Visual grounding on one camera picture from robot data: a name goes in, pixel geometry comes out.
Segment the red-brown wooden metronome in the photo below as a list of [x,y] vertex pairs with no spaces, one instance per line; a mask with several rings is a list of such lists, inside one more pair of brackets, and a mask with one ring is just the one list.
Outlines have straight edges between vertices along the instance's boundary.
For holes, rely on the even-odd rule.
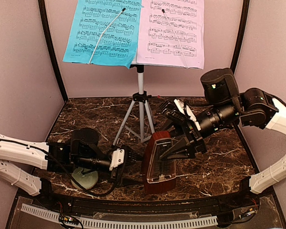
[[146,194],[165,193],[175,188],[175,161],[160,159],[160,155],[172,146],[173,141],[168,131],[159,131],[152,134],[141,163],[141,174]]

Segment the grey perforated music stand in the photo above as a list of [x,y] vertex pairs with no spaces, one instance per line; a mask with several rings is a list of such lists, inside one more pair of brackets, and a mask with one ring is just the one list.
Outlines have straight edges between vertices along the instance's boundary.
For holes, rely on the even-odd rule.
[[[104,31],[102,31],[102,33],[100,34],[99,39],[98,39],[96,45],[94,46],[94,49],[93,49],[93,52],[92,52],[92,54],[91,54],[91,57],[90,57],[90,60],[89,60],[88,64],[91,64],[91,63],[92,63],[92,59],[93,59],[93,57],[94,57],[94,54],[95,54],[95,52],[96,52],[96,50],[97,50],[97,47],[98,47],[100,41],[101,41],[102,36],[103,36],[103,35],[105,34],[105,32],[109,29],[109,27],[115,22],[115,20],[117,20],[117,19],[119,18],[119,16],[125,12],[125,10],[126,10],[126,8],[123,8],[123,9],[117,14],[117,16],[113,19],[113,21],[108,24],[108,26],[104,29]],[[166,12],[165,12],[165,9],[161,9],[161,11],[162,11],[162,13],[163,13],[163,15],[164,15],[166,21],[168,22],[168,24],[170,25],[170,27],[171,27],[172,30],[174,31],[174,28],[173,28],[173,26],[171,25],[170,20],[169,20],[168,17],[167,17],[167,14],[166,14]],[[177,39],[178,39],[178,42],[179,42],[179,45],[180,45],[180,48],[181,48],[181,53],[182,53],[182,56],[184,57],[185,68],[188,69],[189,66],[188,66],[188,63],[187,63],[187,60],[186,60],[186,57],[185,57],[185,54],[184,54],[183,47],[182,47],[182,45],[181,45],[181,43],[180,43],[180,40],[179,40],[178,36],[176,35],[176,32],[175,32],[175,31],[174,31],[174,34],[175,34],[175,36],[176,36]],[[154,126],[153,126],[153,125],[154,125],[155,122],[154,122],[153,117],[152,117],[152,112],[150,111],[150,108],[149,108],[149,102],[148,102],[147,92],[146,92],[146,91],[144,90],[144,88],[143,88],[143,87],[144,87],[144,79],[143,79],[144,65],[131,64],[130,68],[132,68],[132,67],[136,67],[136,69],[137,69],[138,92],[135,93],[135,94],[133,94],[132,102],[131,102],[131,104],[130,104],[128,110],[127,110],[126,115],[124,116],[124,119],[123,119],[123,121],[122,121],[122,124],[121,124],[121,126],[120,126],[120,129],[119,129],[118,133],[116,134],[116,137],[115,137],[115,139],[114,139],[114,141],[113,141],[113,144],[112,144],[112,146],[111,146],[112,148],[117,145],[117,142],[118,142],[118,139],[119,139],[119,136],[120,136],[122,130],[123,130],[124,128],[128,128],[128,127],[126,126],[126,122],[127,122],[127,119],[128,119],[128,117],[129,117],[129,115],[130,115],[132,109],[133,109],[133,106],[135,105],[136,102],[138,102],[138,104],[139,104],[140,135],[136,134],[135,132],[133,132],[133,130],[131,130],[131,129],[129,129],[129,128],[128,128],[128,130],[129,130],[131,133],[133,133],[136,137],[138,137],[141,142],[144,142],[144,141],[149,140],[150,137],[145,137],[145,132],[144,132],[144,111],[146,110],[146,114],[147,114],[147,116],[148,116],[148,121],[149,121],[149,126],[150,126],[150,128],[151,128],[151,132],[154,133]]]

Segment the lavender sheet music page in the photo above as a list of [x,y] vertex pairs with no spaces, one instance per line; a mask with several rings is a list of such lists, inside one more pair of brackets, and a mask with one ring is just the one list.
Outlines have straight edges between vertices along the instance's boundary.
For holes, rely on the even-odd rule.
[[204,68],[204,1],[143,0],[136,62]]

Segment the blue sheet music page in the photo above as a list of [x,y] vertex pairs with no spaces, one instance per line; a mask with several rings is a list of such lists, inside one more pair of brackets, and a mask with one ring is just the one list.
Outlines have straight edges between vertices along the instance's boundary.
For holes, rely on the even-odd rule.
[[130,68],[141,8],[140,0],[78,1],[63,61]]

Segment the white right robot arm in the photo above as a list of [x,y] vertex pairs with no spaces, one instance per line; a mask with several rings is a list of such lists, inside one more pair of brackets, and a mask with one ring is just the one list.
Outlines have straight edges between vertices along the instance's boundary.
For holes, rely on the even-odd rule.
[[177,99],[160,105],[168,119],[163,128],[173,126],[173,136],[184,136],[160,155],[161,160],[190,159],[206,152],[206,137],[238,121],[242,126],[266,128],[286,135],[286,103],[277,96],[259,88],[240,93],[229,68],[211,70],[203,74],[200,81],[210,108],[194,115],[186,102]]

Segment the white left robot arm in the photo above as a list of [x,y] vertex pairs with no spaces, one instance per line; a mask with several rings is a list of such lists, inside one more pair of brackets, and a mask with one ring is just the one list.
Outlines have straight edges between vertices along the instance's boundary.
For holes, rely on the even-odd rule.
[[[51,182],[33,176],[15,165],[16,162],[38,167],[56,173],[65,173],[71,181],[94,197],[104,197],[123,182],[122,175],[126,166],[142,161],[143,156],[123,145],[104,153],[98,147],[99,133],[92,128],[72,131],[66,142],[30,142],[10,138],[0,134],[0,177],[26,191],[47,208],[54,208],[58,198],[52,193]],[[110,175],[112,187],[101,194],[93,193],[75,177],[75,170],[81,175],[92,174],[98,179],[98,171]]]

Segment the light green ceramic bowl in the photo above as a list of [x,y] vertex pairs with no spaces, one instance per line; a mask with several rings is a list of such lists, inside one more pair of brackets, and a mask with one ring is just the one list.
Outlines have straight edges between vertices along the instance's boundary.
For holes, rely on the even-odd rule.
[[78,167],[73,171],[72,177],[85,189],[91,189],[96,185],[99,175],[98,171],[90,171],[89,169]]

